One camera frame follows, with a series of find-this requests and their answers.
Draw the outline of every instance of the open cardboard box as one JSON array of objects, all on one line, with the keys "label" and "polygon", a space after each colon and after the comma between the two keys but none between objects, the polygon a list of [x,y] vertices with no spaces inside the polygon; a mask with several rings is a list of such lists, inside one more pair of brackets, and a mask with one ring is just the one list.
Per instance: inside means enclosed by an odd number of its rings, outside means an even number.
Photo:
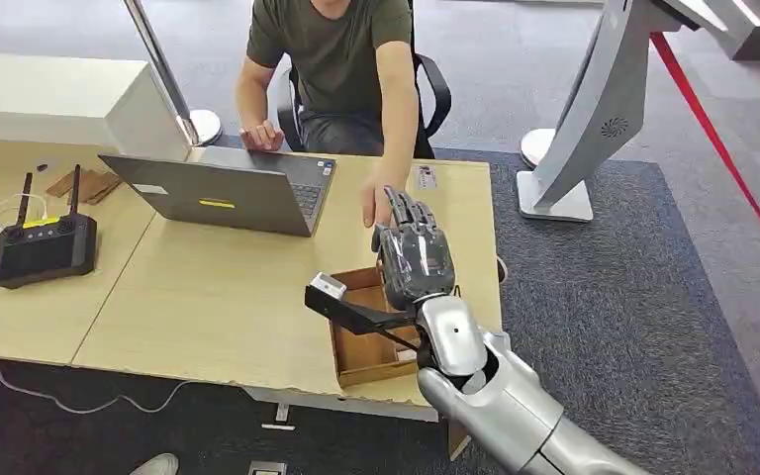
[{"label": "open cardboard box", "polygon": [[[332,277],[345,284],[346,302],[385,312],[395,312],[383,291],[382,272],[377,267],[351,270]],[[391,331],[418,346],[418,331],[413,326]],[[339,386],[397,378],[418,371],[415,352],[377,333],[356,335],[331,323],[333,359]]]}]

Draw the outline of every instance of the red rope barrier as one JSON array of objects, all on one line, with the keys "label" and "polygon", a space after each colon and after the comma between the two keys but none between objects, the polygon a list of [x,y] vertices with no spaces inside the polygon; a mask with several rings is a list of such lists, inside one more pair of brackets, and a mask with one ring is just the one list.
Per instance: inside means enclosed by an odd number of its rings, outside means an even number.
[{"label": "red rope barrier", "polygon": [[701,101],[695,94],[695,90],[692,89],[692,85],[686,78],[686,74],[683,73],[683,68],[680,67],[680,63],[674,56],[674,52],[671,51],[671,47],[669,47],[669,44],[666,41],[666,37],[663,36],[661,32],[654,32],[651,33],[651,41],[654,43],[654,47],[657,48],[657,52],[659,52],[660,57],[663,59],[663,62],[665,62],[666,68],[671,74],[671,77],[674,79],[674,82],[677,83],[677,87],[683,94],[684,99],[686,99],[686,102],[692,109],[692,113],[695,114],[698,122],[701,123],[701,127],[704,128],[704,132],[707,133],[707,137],[710,139],[710,142],[712,142],[712,146],[715,147],[715,151],[717,151],[718,156],[720,156],[724,166],[726,166],[726,169],[729,170],[729,174],[732,175],[732,178],[735,180],[738,188],[741,189],[741,193],[743,193],[744,197],[747,198],[747,202],[750,203],[750,207],[753,208],[753,211],[756,213],[756,216],[759,217],[760,221],[759,203],[756,201],[753,193],[750,192],[750,189],[744,182],[744,178],[742,178],[741,173],[735,166],[735,162],[732,161],[732,157],[729,155],[729,151],[726,149],[726,146],[724,146],[723,142],[718,136],[718,132],[715,130],[713,122],[710,120],[710,116],[707,115],[707,112],[701,105]]}]

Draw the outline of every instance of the man's arm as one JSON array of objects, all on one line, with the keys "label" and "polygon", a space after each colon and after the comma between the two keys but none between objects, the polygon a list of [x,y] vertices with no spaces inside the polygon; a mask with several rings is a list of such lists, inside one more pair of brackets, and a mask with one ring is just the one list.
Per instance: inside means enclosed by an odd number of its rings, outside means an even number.
[{"label": "man's arm", "polygon": [[363,192],[366,227],[375,222],[389,222],[391,209],[383,186],[406,187],[418,134],[418,91],[412,49],[405,42],[388,42],[377,49],[376,56],[383,95],[383,158]]},{"label": "man's arm", "polygon": [[410,46],[389,42],[379,47],[377,75],[383,94],[383,166],[409,175],[418,133],[418,91]]},{"label": "man's arm", "polygon": [[284,133],[275,131],[266,119],[266,88],[275,67],[284,55],[284,45],[278,30],[279,0],[254,0],[251,7],[246,58],[237,79],[237,111],[240,114],[240,137],[246,148],[276,150]]},{"label": "man's arm", "polygon": [[266,88],[275,73],[274,68],[261,66],[246,57],[237,79],[237,111],[243,141],[247,148],[277,149],[281,146],[283,133],[275,131],[267,119],[268,104]]}]

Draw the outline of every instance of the robot finger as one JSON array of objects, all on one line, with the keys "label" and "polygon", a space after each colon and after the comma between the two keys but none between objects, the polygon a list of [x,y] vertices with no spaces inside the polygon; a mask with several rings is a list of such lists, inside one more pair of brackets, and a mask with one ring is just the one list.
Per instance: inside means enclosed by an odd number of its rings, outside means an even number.
[{"label": "robot finger", "polygon": [[407,212],[409,214],[409,217],[411,219],[412,223],[422,223],[424,221],[424,215],[421,212],[421,209],[418,207],[418,202],[416,202],[411,196],[409,196],[409,193],[406,191],[400,191],[398,192],[401,199],[404,202],[404,205],[406,205]]},{"label": "robot finger", "polygon": [[408,223],[411,217],[409,216],[409,207],[404,197],[406,192],[402,194],[389,185],[384,186],[383,191],[386,192],[386,197],[389,198],[389,204],[392,205],[392,215],[394,215],[398,226]]},{"label": "robot finger", "polygon": [[431,230],[438,227],[438,223],[435,222],[435,215],[426,203],[419,201],[418,208],[421,211],[421,223],[427,225]]}]

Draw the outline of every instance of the gray laptop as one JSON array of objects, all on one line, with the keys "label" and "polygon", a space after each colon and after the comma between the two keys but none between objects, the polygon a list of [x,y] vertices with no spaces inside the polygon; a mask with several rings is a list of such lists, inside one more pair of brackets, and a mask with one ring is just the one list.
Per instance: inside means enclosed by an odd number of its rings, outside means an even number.
[{"label": "gray laptop", "polygon": [[309,237],[332,160],[210,146],[199,162],[100,158],[168,220]]}]

